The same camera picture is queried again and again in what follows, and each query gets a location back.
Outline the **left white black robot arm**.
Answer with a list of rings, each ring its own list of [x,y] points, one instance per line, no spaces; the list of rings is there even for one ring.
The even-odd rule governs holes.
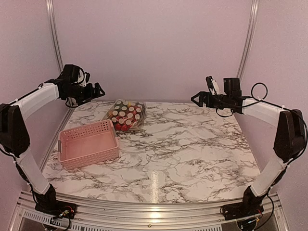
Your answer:
[[[36,207],[57,214],[61,210],[54,187],[41,173],[30,150],[30,136],[25,122],[50,102],[63,100],[75,108],[105,95],[99,83],[89,82],[90,73],[74,64],[66,64],[57,78],[41,83],[28,94],[0,105],[0,151],[14,160],[20,176],[34,196]]]

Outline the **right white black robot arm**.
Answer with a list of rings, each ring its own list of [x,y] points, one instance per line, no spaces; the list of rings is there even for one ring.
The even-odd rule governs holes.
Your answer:
[[[206,77],[205,81],[208,91],[201,91],[191,97],[191,101],[199,107],[206,106],[216,111],[230,109],[232,114],[251,116],[276,128],[273,146],[275,156],[269,160],[253,184],[247,187],[241,202],[224,205],[220,209],[226,220],[263,212],[263,199],[308,145],[308,127],[302,112],[267,102],[265,98],[243,96],[240,80],[236,77],[224,79],[223,94],[211,76]]]

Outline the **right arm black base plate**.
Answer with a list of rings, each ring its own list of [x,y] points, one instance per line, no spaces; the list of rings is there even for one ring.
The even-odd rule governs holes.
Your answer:
[[[248,216],[263,213],[264,208],[261,204],[245,205],[243,202],[223,205],[220,208],[220,213],[225,220],[245,218]]]

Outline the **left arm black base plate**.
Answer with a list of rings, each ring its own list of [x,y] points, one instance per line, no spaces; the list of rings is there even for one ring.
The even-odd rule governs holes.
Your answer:
[[[74,204],[74,203],[57,201],[55,208],[50,209],[50,208],[42,207],[42,206],[36,204],[35,209],[39,212],[43,212],[43,213],[53,215],[53,216],[60,215],[64,211],[68,210],[69,213],[64,217],[73,219],[75,217],[77,205]]]

